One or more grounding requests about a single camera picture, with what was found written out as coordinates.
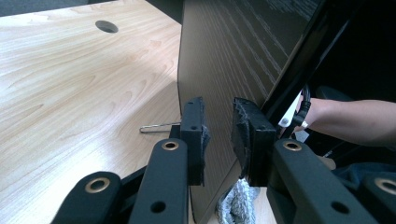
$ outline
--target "mounting hole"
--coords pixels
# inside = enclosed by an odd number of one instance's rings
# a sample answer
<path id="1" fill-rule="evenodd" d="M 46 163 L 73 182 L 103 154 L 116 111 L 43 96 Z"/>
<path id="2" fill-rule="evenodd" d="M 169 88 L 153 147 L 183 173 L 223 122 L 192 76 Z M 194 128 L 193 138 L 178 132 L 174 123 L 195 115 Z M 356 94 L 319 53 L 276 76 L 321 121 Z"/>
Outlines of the mounting hole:
<path id="1" fill-rule="evenodd" d="M 165 142 L 163 143 L 163 149 L 165 150 L 175 150 L 178 148 L 177 142 Z"/>
<path id="2" fill-rule="evenodd" d="M 396 195 L 396 182 L 385 178 L 376 178 L 375 184 L 385 192 Z"/>
<path id="3" fill-rule="evenodd" d="M 332 208 L 339 213 L 343 213 L 343 214 L 349 213 L 349 208 L 347 208 L 347 206 L 344 205 L 343 203 L 333 202 Z"/>
<path id="4" fill-rule="evenodd" d="M 115 34 L 119 31 L 119 27 L 109 21 L 97 21 L 95 25 L 99 30 L 106 33 Z"/>
<path id="5" fill-rule="evenodd" d="M 105 177 L 99 177 L 88 182 L 88 184 L 85 186 L 85 191 L 89 193 L 98 193 L 100 191 L 107 189 L 109 185 L 110 185 L 109 179 Z"/>
<path id="6" fill-rule="evenodd" d="M 151 212 L 161 213 L 165 210 L 166 204 L 163 202 L 156 202 L 151 205 Z"/>
<path id="7" fill-rule="evenodd" d="M 301 149 L 303 149 L 300 144 L 295 143 L 295 142 L 284 142 L 283 143 L 283 147 L 287 148 L 288 150 L 291 151 L 300 151 Z"/>

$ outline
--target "dark floor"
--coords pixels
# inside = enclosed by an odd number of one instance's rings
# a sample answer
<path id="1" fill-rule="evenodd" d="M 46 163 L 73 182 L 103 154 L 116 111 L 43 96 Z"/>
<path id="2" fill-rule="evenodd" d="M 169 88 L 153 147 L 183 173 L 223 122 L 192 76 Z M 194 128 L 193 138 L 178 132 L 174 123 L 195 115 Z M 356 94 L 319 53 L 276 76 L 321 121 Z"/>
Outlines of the dark floor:
<path id="1" fill-rule="evenodd" d="M 108 1 L 111 0 L 0 0 L 0 17 L 64 7 L 78 7 Z M 183 0 L 148 0 L 148 2 L 162 10 L 175 21 L 181 23 Z"/>

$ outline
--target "allen key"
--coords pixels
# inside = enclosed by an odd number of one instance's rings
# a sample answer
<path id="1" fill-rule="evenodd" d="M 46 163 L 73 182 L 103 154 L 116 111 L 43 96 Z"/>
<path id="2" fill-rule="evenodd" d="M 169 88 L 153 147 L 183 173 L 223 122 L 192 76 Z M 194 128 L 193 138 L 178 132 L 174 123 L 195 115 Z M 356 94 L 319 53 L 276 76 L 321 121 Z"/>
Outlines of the allen key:
<path id="1" fill-rule="evenodd" d="M 158 127 L 163 127 L 163 126 L 169 126 L 169 125 L 179 125 L 181 123 L 180 122 L 172 122 L 172 123 L 163 123 L 163 124 L 152 124 L 152 125 L 145 125 L 145 126 L 141 126 L 139 128 L 139 132 L 141 133 L 168 133 L 170 132 L 170 130 L 168 131 L 144 131 L 145 129 L 152 129 L 152 128 L 158 128 Z"/>

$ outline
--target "person's arm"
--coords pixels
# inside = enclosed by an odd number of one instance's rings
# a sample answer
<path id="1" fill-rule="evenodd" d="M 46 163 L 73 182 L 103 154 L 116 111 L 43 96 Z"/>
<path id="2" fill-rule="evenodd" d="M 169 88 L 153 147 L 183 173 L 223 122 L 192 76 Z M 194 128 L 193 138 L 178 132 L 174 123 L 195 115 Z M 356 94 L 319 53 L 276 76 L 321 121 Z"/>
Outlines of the person's arm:
<path id="1" fill-rule="evenodd" d="M 311 99 L 308 128 L 364 146 L 396 146 L 396 104 Z"/>

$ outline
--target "desk surface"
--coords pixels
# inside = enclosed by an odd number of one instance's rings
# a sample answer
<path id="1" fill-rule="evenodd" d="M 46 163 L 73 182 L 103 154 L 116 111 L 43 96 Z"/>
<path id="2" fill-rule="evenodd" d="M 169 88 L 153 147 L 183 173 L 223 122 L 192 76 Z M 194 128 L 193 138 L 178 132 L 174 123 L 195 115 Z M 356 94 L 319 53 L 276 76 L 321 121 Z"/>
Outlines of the desk surface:
<path id="1" fill-rule="evenodd" d="M 0 18 L 3 223 L 49 223 L 83 176 L 147 164 L 167 133 L 139 127 L 179 120 L 180 30 L 143 0 Z"/>

